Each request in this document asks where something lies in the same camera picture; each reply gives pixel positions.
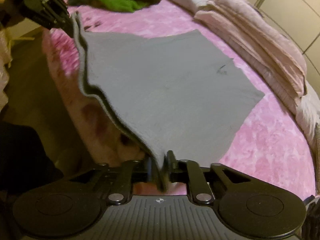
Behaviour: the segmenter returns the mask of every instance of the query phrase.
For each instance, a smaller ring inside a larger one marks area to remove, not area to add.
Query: pink mottled tablecloth
[[[264,98],[248,115],[221,163],[287,189],[305,199],[315,194],[312,155],[303,133],[289,111],[268,85],[228,45],[179,6],[167,0],[135,13],[115,13],[89,6],[70,8],[82,14],[90,32],[133,33],[146,38],[177,35],[198,29],[208,40],[233,58],[236,67],[264,92]],[[121,147],[119,133],[110,125],[99,103],[84,97],[77,85],[78,54],[73,40],[61,30],[44,31],[43,50],[52,78],[90,154],[96,162],[119,165],[141,158],[138,148]]]

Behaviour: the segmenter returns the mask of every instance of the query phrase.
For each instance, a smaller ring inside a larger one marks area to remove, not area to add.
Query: green fabric
[[[105,7],[114,12],[134,12],[140,10],[146,6],[148,3],[137,2],[134,0],[99,0]]]

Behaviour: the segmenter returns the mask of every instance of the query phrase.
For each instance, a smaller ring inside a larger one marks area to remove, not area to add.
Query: gray cloth
[[[168,150],[201,166],[218,162],[264,96],[198,30],[145,39],[85,33],[73,19],[82,92],[98,98],[159,168]]]

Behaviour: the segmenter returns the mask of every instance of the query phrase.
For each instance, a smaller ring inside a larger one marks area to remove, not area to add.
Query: silver rivet
[[[201,193],[196,196],[197,200],[200,201],[209,201],[212,197],[209,194]]]
[[[123,200],[124,196],[123,196],[122,194],[119,194],[119,193],[113,193],[113,194],[110,194],[110,195],[108,196],[108,198],[109,198],[111,201],[118,202],[118,201]]]

